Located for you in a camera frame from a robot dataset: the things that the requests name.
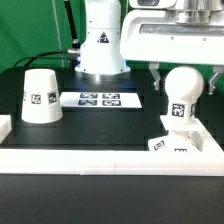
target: white paper card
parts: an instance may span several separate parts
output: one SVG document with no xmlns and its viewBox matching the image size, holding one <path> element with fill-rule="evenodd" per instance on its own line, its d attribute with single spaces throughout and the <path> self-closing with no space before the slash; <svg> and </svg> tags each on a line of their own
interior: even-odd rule
<svg viewBox="0 0 224 224">
<path fill-rule="evenodd" d="M 63 92 L 62 107 L 142 108 L 137 93 Z"/>
</svg>

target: black cable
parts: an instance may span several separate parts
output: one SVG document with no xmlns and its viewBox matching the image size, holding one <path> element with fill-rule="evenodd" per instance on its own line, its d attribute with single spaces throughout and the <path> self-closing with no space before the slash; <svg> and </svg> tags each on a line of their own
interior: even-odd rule
<svg viewBox="0 0 224 224">
<path fill-rule="evenodd" d="M 46 52 L 46 53 L 42 53 L 42 54 L 38 54 L 36 57 L 44 57 L 44 56 L 48 56 L 48 55 L 54 55 L 54 54 L 66 54 L 68 53 L 67 50 L 59 50 L 59 51 L 50 51 L 50 52 Z M 30 60 L 24 65 L 25 67 L 28 67 L 31 63 L 33 63 L 33 61 L 36 60 L 36 57 L 30 57 Z"/>
<path fill-rule="evenodd" d="M 70 57 L 58 57 L 58 58 L 57 58 L 57 57 L 44 57 L 44 56 L 25 57 L 25 58 L 22 58 L 22 59 L 20 59 L 19 61 L 17 61 L 17 62 L 14 64 L 13 67 L 16 67 L 20 62 L 25 61 L 25 60 L 28 60 L 28 59 L 35 61 L 35 60 L 37 60 L 37 59 L 52 59 L 52 60 L 54 60 L 54 59 L 60 59 L 60 60 L 66 59 L 66 60 L 72 60 L 72 59 L 74 59 L 74 58 L 70 58 Z"/>
<path fill-rule="evenodd" d="M 77 36 L 76 28 L 75 28 L 75 22 L 73 18 L 71 3 L 69 0 L 64 0 L 64 3 L 65 3 L 67 16 L 68 16 L 68 22 L 70 25 L 71 36 L 72 36 L 72 47 L 80 48 L 80 43 L 78 41 L 78 36 Z"/>
</svg>

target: white robot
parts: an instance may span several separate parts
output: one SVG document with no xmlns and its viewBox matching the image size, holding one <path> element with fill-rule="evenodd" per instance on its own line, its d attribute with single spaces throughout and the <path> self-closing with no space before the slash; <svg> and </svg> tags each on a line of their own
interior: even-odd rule
<svg viewBox="0 0 224 224">
<path fill-rule="evenodd" d="M 135 10 L 126 16 L 121 55 L 150 62 L 159 89 L 160 62 L 213 65 L 212 94 L 224 72 L 223 0 L 130 0 Z"/>
<path fill-rule="evenodd" d="M 120 54 L 119 0 L 85 0 L 85 7 L 86 40 L 76 75 L 95 81 L 129 77 L 130 68 Z"/>
</svg>

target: metal bracket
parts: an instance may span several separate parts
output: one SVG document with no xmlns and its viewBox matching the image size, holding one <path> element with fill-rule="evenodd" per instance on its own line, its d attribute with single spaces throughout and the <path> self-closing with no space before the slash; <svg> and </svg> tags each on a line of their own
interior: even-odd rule
<svg viewBox="0 0 224 224">
<path fill-rule="evenodd" d="M 212 95 L 215 90 L 215 84 L 224 73 L 224 66 L 215 65 L 213 68 L 215 74 L 209 79 L 209 95 Z"/>
<path fill-rule="evenodd" d="M 152 76 L 155 79 L 154 85 L 155 85 L 155 90 L 159 90 L 160 87 L 160 80 L 161 80 L 161 76 L 160 73 L 158 71 L 159 69 L 159 62 L 150 62 L 149 63 L 149 70 L 152 73 Z"/>
</svg>

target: black surface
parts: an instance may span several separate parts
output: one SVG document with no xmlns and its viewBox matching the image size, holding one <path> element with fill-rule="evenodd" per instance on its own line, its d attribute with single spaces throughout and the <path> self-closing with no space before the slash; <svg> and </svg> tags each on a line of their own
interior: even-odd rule
<svg viewBox="0 0 224 224">
<path fill-rule="evenodd" d="M 56 69 L 59 92 L 134 92 L 142 109 L 63 108 L 63 118 L 51 124 L 21 120 L 24 69 L 7 70 L 0 80 L 1 112 L 13 115 L 13 131 L 3 147 L 145 150 L 148 138 L 160 136 L 158 112 L 166 100 L 156 92 L 149 72 L 132 73 L 116 82 L 74 78 L 73 72 Z"/>
<path fill-rule="evenodd" d="M 2 224 L 223 224 L 224 178 L 0 176 Z"/>
<path fill-rule="evenodd" d="M 167 97 L 154 91 L 147 72 L 101 86 L 56 72 L 60 91 L 137 91 L 143 109 L 67 109 L 59 122 L 29 125 L 20 119 L 24 70 L 9 69 L 0 76 L 0 113 L 13 115 L 13 131 L 3 147 L 145 150 L 148 137 L 164 134 L 158 116 L 166 113 Z M 196 112 L 221 144 L 223 103 L 217 92 L 202 96 Z M 92 137 L 79 139 L 80 133 Z M 0 175 L 0 224 L 223 224 L 223 210 L 223 177 Z"/>
</svg>

